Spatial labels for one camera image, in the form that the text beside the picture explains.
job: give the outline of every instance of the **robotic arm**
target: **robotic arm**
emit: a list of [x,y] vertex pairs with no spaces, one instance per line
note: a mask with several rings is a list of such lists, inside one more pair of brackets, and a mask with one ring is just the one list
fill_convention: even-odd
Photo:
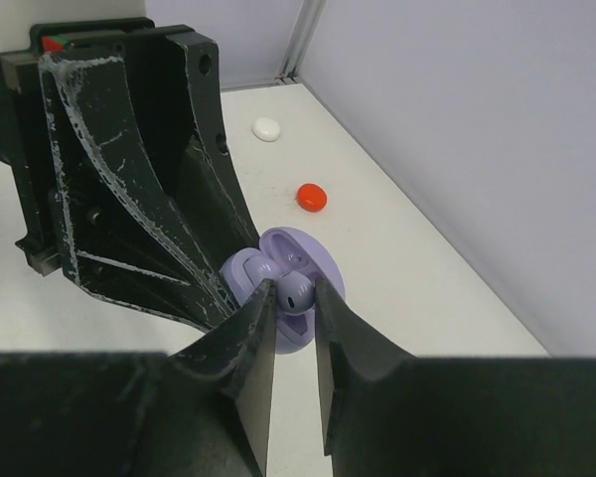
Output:
[[312,238],[258,235],[218,64],[139,0],[0,0],[28,263],[208,331],[171,357],[0,355],[0,475],[262,476],[278,337],[314,334],[336,477],[596,475],[596,361],[414,358],[347,307]]

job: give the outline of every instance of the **white table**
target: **white table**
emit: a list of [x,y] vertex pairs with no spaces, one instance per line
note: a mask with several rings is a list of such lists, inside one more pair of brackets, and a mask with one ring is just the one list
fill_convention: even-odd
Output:
[[[545,354],[517,318],[302,85],[223,95],[232,159],[258,229],[292,226],[319,239],[345,277],[348,302],[417,355]],[[260,116],[277,142],[257,139]],[[320,184],[318,214],[294,197]],[[56,272],[42,278],[13,242],[25,227],[0,164],[0,350],[164,350],[199,338],[190,327],[100,303]],[[268,475],[331,476],[322,456],[315,349],[281,356],[274,374]]]

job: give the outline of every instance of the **gray wall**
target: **gray wall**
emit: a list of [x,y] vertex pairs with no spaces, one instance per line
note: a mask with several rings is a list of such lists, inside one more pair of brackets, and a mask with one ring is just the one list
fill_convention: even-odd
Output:
[[596,0],[328,0],[301,76],[551,352],[596,355]]
[[157,25],[187,24],[219,43],[222,87],[276,78],[302,0],[147,0]]

